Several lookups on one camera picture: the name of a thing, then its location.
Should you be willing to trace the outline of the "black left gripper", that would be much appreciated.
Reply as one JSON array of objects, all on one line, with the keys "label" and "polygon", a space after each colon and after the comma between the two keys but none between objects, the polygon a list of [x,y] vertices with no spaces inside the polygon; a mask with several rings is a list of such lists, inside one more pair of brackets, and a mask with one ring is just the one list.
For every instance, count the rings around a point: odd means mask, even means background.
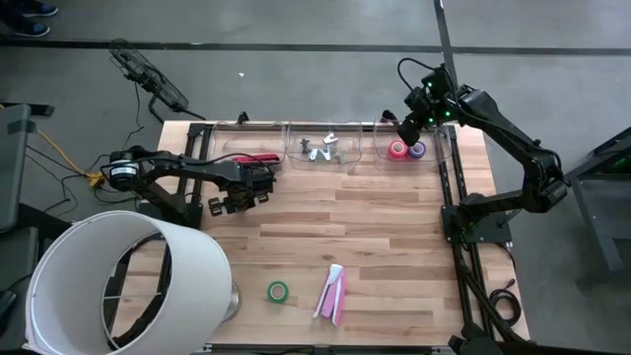
[{"label": "black left gripper", "polygon": [[229,180],[221,187],[227,195],[222,199],[213,197],[208,200],[208,208],[213,217],[246,211],[257,203],[267,202],[273,192],[276,176],[268,166],[261,163],[232,163],[232,166],[237,178]]}]

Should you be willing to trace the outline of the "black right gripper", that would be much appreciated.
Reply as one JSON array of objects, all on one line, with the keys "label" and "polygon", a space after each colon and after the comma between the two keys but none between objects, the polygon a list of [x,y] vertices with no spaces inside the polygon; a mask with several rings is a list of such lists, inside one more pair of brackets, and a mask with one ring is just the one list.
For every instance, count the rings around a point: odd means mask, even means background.
[{"label": "black right gripper", "polygon": [[436,67],[421,80],[421,87],[414,87],[404,99],[410,113],[396,133],[408,147],[420,138],[422,127],[440,125],[456,118],[454,105],[448,102],[453,93],[453,79],[445,66]]}]

